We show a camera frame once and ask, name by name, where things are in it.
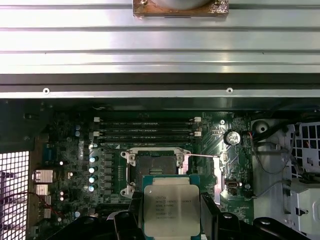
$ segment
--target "electrolytic capacitor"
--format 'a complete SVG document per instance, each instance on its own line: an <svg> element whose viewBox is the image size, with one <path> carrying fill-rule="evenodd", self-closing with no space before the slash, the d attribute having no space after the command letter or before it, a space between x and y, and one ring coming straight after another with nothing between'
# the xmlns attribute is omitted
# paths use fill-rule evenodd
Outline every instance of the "electrolytic capacitor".
<svg viewBox="0 0 320 240"><path fill-rule="evenodd" d="M97 188L98 188L98 186L96 184L92 184L92 185L89 186L88 190L89 190L89 192L93 192Z"/></svg>
<svg viewBox="0 0 320 240"><path fill-rule="evenodd" d="M65 194L63 196L60 197L60 201L65 201L69 198L69 195L68 194Z"/></svg>
<svg viewBox="0 0 320 240"><path fill-rule="evenodd" d="M98 161L98 159L99 158L97 156L92 156L92 157L89 158L89 162L90 163L94 163L94 162Z"/></svg>
<svg viewBox="0 0 320 240"><path fill-rule="evenodd" d="M70 177L78 176L78 172L77 171L71 171L71 172L69 172L69 176Z"/></svg>
<svg viewBox="0 0 320 240"><path fill-rule="evenodd" d="M74 217L79 218L81 216L81 213L79 211L74 212Z"/></svg>
<svg viewBox="0 0 320 240"><path fill-rule="evenodd" d="M93 184L98 179L97 176L93 175L89 178L89 183Z"/></svg>
<svg viewBox="0 0 320 240"><path fill-rule="evenodd" d="M89 171L89 173L93 174L97 170L98 170L98 167L97 166L93 166L93 167L90 167L88 171Z"/></svg>
<svg viewBox="0 0 320 240"><path fill-rule="evenodd" d="M68 164L69 164L68 161L60 161L60 162L59 162L59 165L60 165L60 166L64 166L64 165L68 165Z"/></svg>
<svg viewBox="0 0 320 240"><path fill-rule="evenodd" d="M69 191L68 190L63 190L63 191L60 191L60 195L63 196L63 195L66 195L68 194Z"/></svg>

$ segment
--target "silver metal bar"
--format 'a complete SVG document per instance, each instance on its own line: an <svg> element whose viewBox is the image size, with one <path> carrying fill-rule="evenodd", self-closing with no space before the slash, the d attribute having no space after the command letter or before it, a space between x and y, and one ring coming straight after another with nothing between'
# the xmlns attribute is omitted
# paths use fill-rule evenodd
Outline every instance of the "silver metal bar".
<svg viewBox="0 0 320 240"><path fill-rule="evenodd" d="M179 91L49 91L0 92L0 99L59 99L59 98L319 98L319 89L234 89Z"/></svg>
<svg viewBox="0 0 320 240"><path fill-rule="evenodd" d="M218 158L218 155L203 155L203 154L193 154L193 153L184 153L183 155L195 156L195 157L205 157L205 158Z"/></svg>
<svg viewBox="0 0 320 240"><path fill-rule="evenodd" d="M127 31L128 28L149 31L150 28L174 31L216 31L259 28L319 29L319 10L316 9L235 9L224 21L203 17L136 19L132 9L0 9L0 28L100 28L99 32Z"/></svg>
<svg viewBox="0 0 320 240"><path fill-rule="evenodd" d="M318 0L230 0L224 19L138 19L132 0L2 0L0 72L319 73L319 16Z"/></svg>
<svg viewBox="0 0 320 240"><path fill-rule="evenodd" d="M1 5L131 5L132 0L2 0ZM254 5L320 5L318 0L230 0L230 4Z"/></svg>

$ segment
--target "capacitor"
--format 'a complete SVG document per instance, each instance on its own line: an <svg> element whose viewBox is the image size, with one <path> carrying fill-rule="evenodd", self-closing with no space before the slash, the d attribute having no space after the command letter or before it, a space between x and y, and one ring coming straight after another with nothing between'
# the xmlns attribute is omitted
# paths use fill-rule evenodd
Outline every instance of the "capacitor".
<svg viewBox="0 0 320 240"><path fill-rule="evenodd" d="M78 176L78 172L76 172L76 171L71 171L71 172L69 172L69 176L70 176L70 177Z"/></svg>
<svg viewBox="0 0 320 240"><path fill-rule="evenodd" d="M98 177L97 176L91 176L90 178L89 178L89 183L91 183L91 184L93 184L96 180L98 179Z"/></svg>
<svg viewBox="0 0 320 240"><path fill-rule="evenodd" d="M80 212L79 211L75 211L74 212L74 217L75 218L79 218L81 216Z"/></svg>
<svg viewBox="0 0 320 240"><path fill-rule="evenodd" d="M93 174L97 170L98 170L98 167L97 166L93 166L93 167L90 167L88 171L89 171L89 173Z"/></svg>
<svg viewBox="0 0 320 240"><path fill-rule="evenodd" d="M238 132L229 130L224 134L223 140L225 144L235 146L241 142L241 136Z"/></svg>
<svg viewBox="0 0 320 240"><path fill-rule="evenodd" d="M61 196L64 196L64 195L66 195L66 194L68 194L68 193L69 193L68 190L60 191L60 195L61 195Z"/></svg>
<svg viewBox="0 0 320 240"><path fill-rule="evenodd" d="M94 163L94 162L98 161L98 159L99 158L97 156L92 156L92 157L89 158L89 162L90 163Z"/></svg>
<svg viewBox="0 0 320 240"><path fill-rule="evenodd" d="M60 161L60 162L59 162L59 165L60 165L60 166L64 166L64 165L68 165L68 164L69 164L68 161Z"/></svg>
<svg viewBox="0 0 320 240"><path fill-rule="evenodd" d="M97 189L97 187L98 186L96 184L92 184L92 185L89 186L88 190L89 190L89 192L93 192L94 190Z"/></svg>

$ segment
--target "ventilation grille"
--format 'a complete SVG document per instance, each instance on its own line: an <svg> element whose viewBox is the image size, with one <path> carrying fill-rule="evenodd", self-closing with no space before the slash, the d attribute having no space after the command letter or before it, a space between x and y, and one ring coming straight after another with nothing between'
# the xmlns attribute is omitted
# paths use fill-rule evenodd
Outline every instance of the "ventilation grille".
<svg viewBox="0 0 320 240"><path fill-rule="evenodd" d="M320 122L303 123L295 125L299 128L292 154L298 164L307 172L320 172ZM299 178L295 168L291 167L292 178Z"/></svg>
<svg viewBox="0 0 320 240"><path fill-rule="evenodd" d="M28 151L0 154L0 240L26 239L28 170Z"/></svg>

